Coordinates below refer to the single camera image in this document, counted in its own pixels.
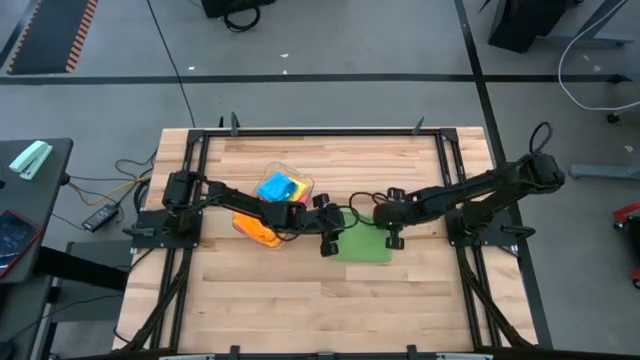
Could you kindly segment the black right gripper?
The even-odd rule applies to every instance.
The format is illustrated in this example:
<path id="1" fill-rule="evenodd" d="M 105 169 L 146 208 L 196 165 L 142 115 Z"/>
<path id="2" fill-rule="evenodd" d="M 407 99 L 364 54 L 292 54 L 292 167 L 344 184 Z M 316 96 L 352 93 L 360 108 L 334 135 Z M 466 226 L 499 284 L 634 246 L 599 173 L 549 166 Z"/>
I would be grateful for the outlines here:
<path id="1" fill-rule="evenodd" d="M 373 209 L 373 223 L 377 228 L 386 229 L 387 249 L 404 249 L 405 239 L 400 236 L 403 227 L 416 225 L 424 215 L 424 202 L 417 196 L 408 196 L 402 189 L 387 189 L 383 201 Z"/>

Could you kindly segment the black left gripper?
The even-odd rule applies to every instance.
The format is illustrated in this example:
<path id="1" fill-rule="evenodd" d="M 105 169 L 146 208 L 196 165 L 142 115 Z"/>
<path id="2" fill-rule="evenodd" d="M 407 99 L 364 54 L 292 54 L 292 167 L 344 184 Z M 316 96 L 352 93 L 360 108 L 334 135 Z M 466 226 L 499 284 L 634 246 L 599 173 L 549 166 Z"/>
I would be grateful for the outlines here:
<path id="1" fill-rule="evenodd" d="M 330 201 L 329 195 L 321 193 L 312 198 L 312 209 L 306 209 L 301 215 L 302 235 L 321 237 L 320 253 L 322 257 L 331 257 L 339 253 L 337 240 L 344 230 L 345 220 L 341 208 Z"/>

